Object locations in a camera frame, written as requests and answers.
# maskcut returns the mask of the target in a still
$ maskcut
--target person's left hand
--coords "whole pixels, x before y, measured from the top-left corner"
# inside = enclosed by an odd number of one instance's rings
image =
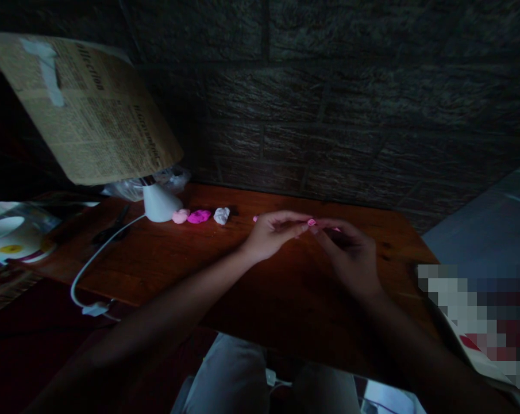
[[[262,214],[240,250],[254,263],[269,259],[285,242],[306,232],[309,227],[306,222],[311,218],[308,214],[287,210]],[[302,223],[283,227],[287,221]]]

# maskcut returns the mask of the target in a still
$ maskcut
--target brick wall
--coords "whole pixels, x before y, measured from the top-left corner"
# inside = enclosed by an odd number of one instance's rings
[[[0,30],[126,50],[197,182],[422,233],[520,166],[520,0],[4,0]]]

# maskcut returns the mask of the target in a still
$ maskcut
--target wooden table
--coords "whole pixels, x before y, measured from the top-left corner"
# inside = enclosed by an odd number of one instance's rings
[[[252,217],[292,209],[318,217],[342,217],[377,241],[378,269],[389,295],[428,333],[440,335],[427,298],[412,274],[417,263],[438,263],[398,212],[273,194],[189,184],[180,195],[191,210],[228,206],[225,226],[135,223],[128,236],[108,246],[79,283],[81,289],[139,306],[177,280],[213,263],[239,246]],[[109,198],[55,230],[59,248],[37,264],[37,274],[71,283],[95,252],[90,241],[109,227],[125,201]],[[133,203],[126,223],[143,214]],[[394,362],[375,339],[363,313],[332,280],[331,266],[311,234],[292,240],[271,259],[246,273],[207,314],[203,325],[343,370],[406,388]]]

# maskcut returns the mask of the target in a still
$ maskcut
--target white cup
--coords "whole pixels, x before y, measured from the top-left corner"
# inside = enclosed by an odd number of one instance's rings
[[[56,244],[49,241],[25,217],[7,217],[0,220],[0,262],[18,259],[36,262],[51,254]]]

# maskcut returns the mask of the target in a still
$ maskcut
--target play dough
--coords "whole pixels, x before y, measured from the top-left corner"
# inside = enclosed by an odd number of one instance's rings
[[[221,225],[225,225],[225,223],[227,223],[227,219],[229,218],[229,213],[230,211],[228,207],[220,207],[216,209],[214,213],[215,222]]]
[[[197,210],[189,215],[187,221],[189,223],[199,224],[208,220],[211,215],[212,213],[210,213],[208,210]]]
[[[187,217],[189,216],[189,214],[191,214],[191,210],[187,210],[187,209],[178,210],[172,215],[172,220],[174,221],[175,224],[185,223],[187,221]]]

